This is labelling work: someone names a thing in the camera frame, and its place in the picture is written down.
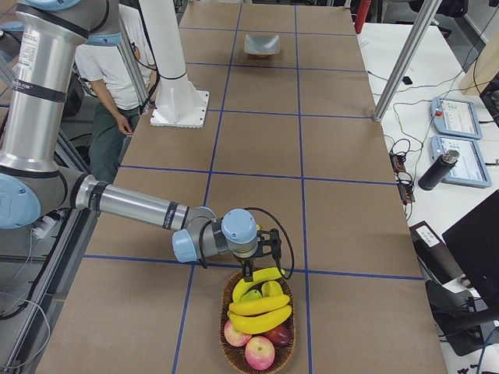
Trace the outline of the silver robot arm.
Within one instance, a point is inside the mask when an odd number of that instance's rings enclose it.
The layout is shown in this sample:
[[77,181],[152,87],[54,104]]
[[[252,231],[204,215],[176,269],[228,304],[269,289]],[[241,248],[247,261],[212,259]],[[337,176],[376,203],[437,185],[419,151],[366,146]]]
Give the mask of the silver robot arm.
[[111,213],[173,231],[175,257],[182,263],[231,252],[243,279],[254,281],[253,262],[264,254],[266,241],[249,209],[219,218],[205,206],[121,189],[55,162],[76,48],[120,42],[119,4],[20,1],[16,13],[24,31],[1,148],[2,228],[32,224],[59,208]]

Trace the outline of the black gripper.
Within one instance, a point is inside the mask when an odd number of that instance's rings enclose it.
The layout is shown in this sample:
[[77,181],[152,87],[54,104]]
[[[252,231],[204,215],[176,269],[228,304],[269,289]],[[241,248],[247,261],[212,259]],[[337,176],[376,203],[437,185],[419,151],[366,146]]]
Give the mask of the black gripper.
[[269,256],[269,254],[258,249],[251,255],[233,252],[233,256],[240,264],[243,280],[245,282],[253,282],[253,273],[255,271],[254,262]]

